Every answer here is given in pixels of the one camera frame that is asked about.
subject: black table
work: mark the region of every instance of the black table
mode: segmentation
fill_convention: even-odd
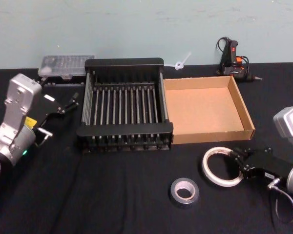
[[[166,68],[165,77],[213,76],[216,68]],[[293,224],[281,223],[274,212],[273,228],[267,181],[244,180],[220,188],[201,172],[204,153],[215,146],[270,146],[276,156],[293,162],[293,147],[279,136],[272,120],[281,109],[293,106],[293,63],[251,64],[251,70],[263,80],[238,84],[256,127],[250,141],[82,155],[73,143],[81,108],[64,120],[50,121],[45,127],[54,136],[41,148],[29,149],[1,191],[0,233],[293,233]],[[0,70],[0,123],[8,81],[17,73],[37,77],[37,69]],[[76,91],[82,93],[83,87],[44,89],[62,103]],[[210,163],[216,174],[229,178],[221,157]],[[179,177],[191,178],[200,189],[199,202],[187,210],[168,198],[171,183]],[[281,213],[290,219],[286,205],[281,203]]]

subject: wall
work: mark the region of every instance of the wall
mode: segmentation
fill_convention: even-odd
[[[293,61],[293,0],[0,0],[0,68],[47,54],[218,63],[217,40],[250,62]]]

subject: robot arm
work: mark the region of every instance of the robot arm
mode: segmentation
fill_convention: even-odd
[[[25,118],[38,102],[42,87],[32,79],[18,74],[10,80],[3,122],[0,126],[0,187],[21,158],[23,152],[35,141],[35,133],[27,127]]]

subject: black dish rack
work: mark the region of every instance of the black dish rack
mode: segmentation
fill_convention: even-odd
[[[161,58],[88,59],[82,124],[88,150],[170,149]]]

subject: cardboard box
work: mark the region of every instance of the cardboard box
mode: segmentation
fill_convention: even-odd
[[[251,139],[255,128],[232,77],[165,79],[173,144]]]

